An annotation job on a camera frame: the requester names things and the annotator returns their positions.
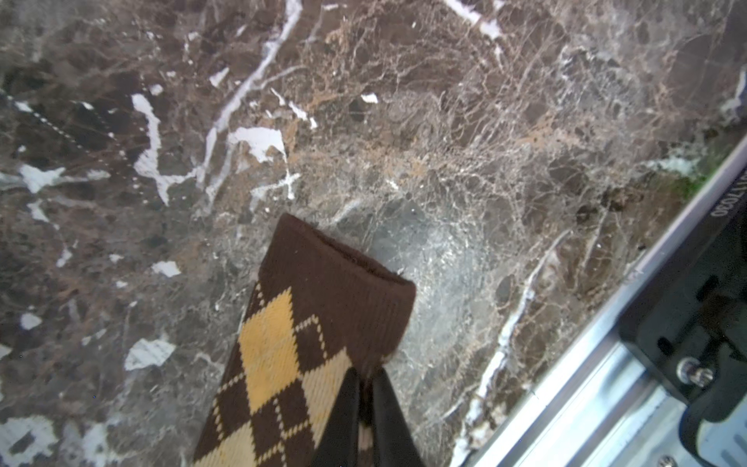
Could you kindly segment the dark brown argyle sock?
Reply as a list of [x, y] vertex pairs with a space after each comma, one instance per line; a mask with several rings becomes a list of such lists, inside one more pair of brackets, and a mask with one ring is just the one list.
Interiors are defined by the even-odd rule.
[[196, 444], [198, 466], [307, 466], [349, 370], [400, 344], [416, 286], [289, 214], [279, 219]]

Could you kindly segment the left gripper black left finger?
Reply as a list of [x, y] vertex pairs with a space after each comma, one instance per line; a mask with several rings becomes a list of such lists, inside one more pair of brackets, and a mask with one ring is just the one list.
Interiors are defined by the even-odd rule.
[[361, 379], [355, 368], [345, 375], [311, 467], [355, 467], [358, 459]]

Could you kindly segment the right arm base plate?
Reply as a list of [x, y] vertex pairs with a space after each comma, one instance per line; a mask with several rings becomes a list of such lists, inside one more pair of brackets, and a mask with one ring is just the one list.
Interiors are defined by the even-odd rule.
[[622, 314], [620, 336], [684, 406], [700, 466], [746, 463], [746, 178], [738, 177]]

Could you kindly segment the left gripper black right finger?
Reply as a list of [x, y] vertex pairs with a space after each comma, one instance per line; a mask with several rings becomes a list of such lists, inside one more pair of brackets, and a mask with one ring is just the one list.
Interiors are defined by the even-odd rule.
[[373, 459], [376, 467], [424, 467], [385, 369], [372, 379]]

